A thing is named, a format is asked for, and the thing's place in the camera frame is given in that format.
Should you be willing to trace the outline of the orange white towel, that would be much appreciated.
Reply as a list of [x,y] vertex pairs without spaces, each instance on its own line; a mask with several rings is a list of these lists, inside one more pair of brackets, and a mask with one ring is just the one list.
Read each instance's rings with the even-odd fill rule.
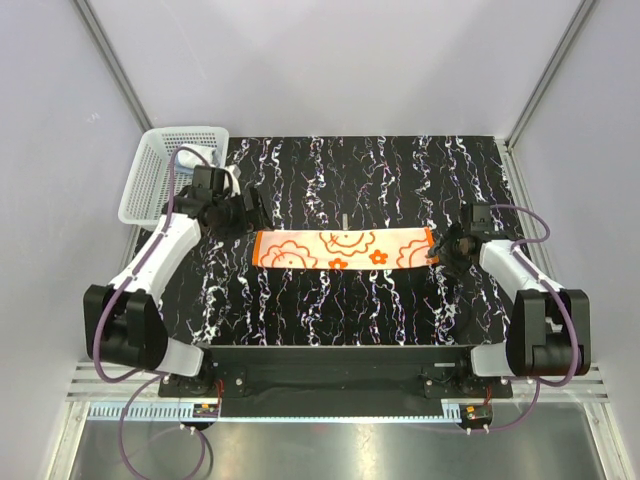
[[267,269],[395,270],[435,265],[427,227],[276,230],[257,234],[252,264]]

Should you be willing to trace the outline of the blue white bear towel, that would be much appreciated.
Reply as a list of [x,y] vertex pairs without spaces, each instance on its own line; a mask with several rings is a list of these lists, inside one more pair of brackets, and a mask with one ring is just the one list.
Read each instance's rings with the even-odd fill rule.
[[225,160],[214,147],[183,144],[179,147],[174,164],[178,172],[191,175],[196,166],[221,168],[225,166]]

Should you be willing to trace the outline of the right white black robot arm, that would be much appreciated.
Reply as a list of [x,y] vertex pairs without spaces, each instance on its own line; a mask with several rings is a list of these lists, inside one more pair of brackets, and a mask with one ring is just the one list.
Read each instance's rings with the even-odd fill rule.
[[[541,236],[517,238],[495,226],[494,213],[525,213],[544,229]],[[550,228],[534,212],[515,205],[463,203],[459,219],[430,248],[448,273],[471,267],[495,280],[511,301],[506,340],[475,346],[469,362],[454,371],[454,384],[466,396],[486,389],[490,377],[533,378],[561,387],[591,368],[590,301],[580,289],[568,289],[543,272],[523,247],[541,244]]]

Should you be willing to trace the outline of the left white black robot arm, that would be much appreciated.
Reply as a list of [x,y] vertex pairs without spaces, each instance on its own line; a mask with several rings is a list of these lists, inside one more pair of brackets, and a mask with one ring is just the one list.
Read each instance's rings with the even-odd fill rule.
[[165,289],[184,258],[211,235],[234,241],[272,228],[253,186],[243,187],[236,165],[198,166],[190,184],[172,194],[158,224],[129,265],[108,284],[84,294],[86,350],[99,377],[109,383],[104,362],[141,371],[181,376],[196,396],[215,386],[216,372],[205,365],[202,348],[173,339],[160,312]]

